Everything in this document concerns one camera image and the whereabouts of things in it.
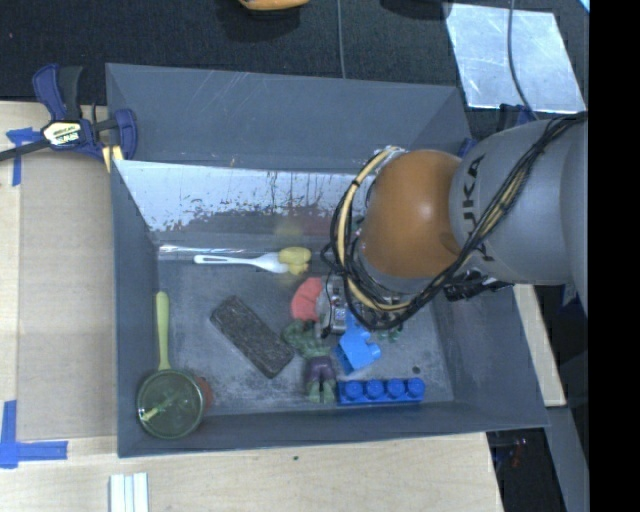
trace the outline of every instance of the blue tape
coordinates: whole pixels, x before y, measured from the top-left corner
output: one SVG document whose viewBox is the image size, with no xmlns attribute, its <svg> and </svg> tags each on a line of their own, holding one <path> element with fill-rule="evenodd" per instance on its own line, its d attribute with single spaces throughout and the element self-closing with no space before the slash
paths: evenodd
<svg viewBox="0 0 640 512">
<path fill-rule="evenodd" d="M 531 112 L 531 110 L 529 110 L 527 107 L 525 107 L 524 105 L 518 105 L 518 108 L 520 109 L 520 112 L 518 113 L 518 118 L 516 119 L 515 126 L 532 123 L 536 120 L 536 118 L 533 116 L 533 112 Z"/>
<path fill-rule="evenodd" d="M 471 151 L 474 147 L 478 145 L 478 141 L 475 139 L 470 139 L 467 137 L 462 141 L 460 145 L 460 149 L 458 149 L 458 157 L 464 158 L 469 151 Z"/>
<path fill-rule="evenodd" d="M 22 461 L 66 460 L 68 441 L 19 443 L 16 441 L 17 402 L 4 403 L 0 436 L 0 468 L 15 469 Z"/>
<path fill-rule="evenodd" d="M 16 146 L 22 146 L 27 142 L 38 142 L 42 139 L 42 134 L 32 128 L 19 128 L 17 130 L 9 130 L 7 138 Z M 22 181 L 22 160 L 20 156 L 13 159 L 13 179 L 11 185 L 13 187 L 20 185 Z"/>
</svg>

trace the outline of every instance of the blue block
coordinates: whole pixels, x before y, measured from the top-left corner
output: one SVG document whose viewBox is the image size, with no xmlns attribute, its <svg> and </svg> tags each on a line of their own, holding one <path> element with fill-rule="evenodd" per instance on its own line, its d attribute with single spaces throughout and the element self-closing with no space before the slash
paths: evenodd
<svg viewBox="0 0 640 512">
<path fill-rule="evenodd" d="M 367 343 L 371 333 L 356 321 L 351 311 L 347 311 L 346 324 L 347 330 L 333 349 L 333 353 L 345 373 L 349 375 L 379 359 L 380 347 L 376 343 Z"/>
<path fill-rule="evenodd" d="M 338 403 L 362 405 L 421 402 L 424 390 L 424 381 L 418 377 L 341 381 L 338 382 Z"/>
</svg>

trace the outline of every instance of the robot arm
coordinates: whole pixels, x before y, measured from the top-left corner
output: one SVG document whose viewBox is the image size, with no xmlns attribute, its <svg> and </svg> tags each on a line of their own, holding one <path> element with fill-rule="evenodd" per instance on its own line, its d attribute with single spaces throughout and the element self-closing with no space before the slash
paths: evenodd
<svg viewBox="0 0 640 512">
<path fill-rule="evenodd" d="M 497 133 L 463 160 L 398 148 L 372 159 L 336 210 L 330 247 L 359 320 L 399 325 L 469 279 L 479 289 L 573 281 L 586 312 L 587 129 L 581 113 Z M 371 172 L 352 234 L 350 201 Z"/>
</svg>

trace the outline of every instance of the bin floor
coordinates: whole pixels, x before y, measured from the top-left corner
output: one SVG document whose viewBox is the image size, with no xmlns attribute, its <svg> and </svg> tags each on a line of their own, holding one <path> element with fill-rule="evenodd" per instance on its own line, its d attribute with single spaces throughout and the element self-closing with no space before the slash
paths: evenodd
<svg viewBox="0 0 640 512">
<path fill-rule="evenodd" d="M 307 400 L 303 385 L 306 363 L 299 354 L 269 379 L 210 320 L 212 311 L 224 299 L 236 295 L 274 332 L 280 333 L 293 320 L 289 304 L 309 274 L 298 277 L 244 265 L 204 266 L 183 261 L 160 261 L 158 269 L 160 287 L 171 300 L 171 364 L 188 369 L 211 384 L 215 400 L 208 415 L 337 407 Z M 322 275 L 324 269 L 313 271 Z M 325 341 L 335 345 L 338 338 L 329 336 Z M 417 376 L 426 384 L 425 402 L 453 399 L 430 307 L 405 324 L 397 341 L 384 339 L 378 333 L 369 341 L 380 345 L 380 359 L 348 376 L 331 355 L 338 380 Z"/>
</svg>

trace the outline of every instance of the green toy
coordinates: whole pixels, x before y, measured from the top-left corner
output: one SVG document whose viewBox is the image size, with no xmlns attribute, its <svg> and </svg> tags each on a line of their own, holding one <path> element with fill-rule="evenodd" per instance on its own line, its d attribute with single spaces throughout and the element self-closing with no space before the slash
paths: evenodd
<svg viewBox="0 0 640 512">
<path fill-rule="evenodd" d="M 282 331 L 282 339 L 307 361 L 304 383 L 307 397 L 315 403 L 336 401 L 336 374 L 327 347 L 315 336 L 314 322 L 294 320 Z"/>
</svg>

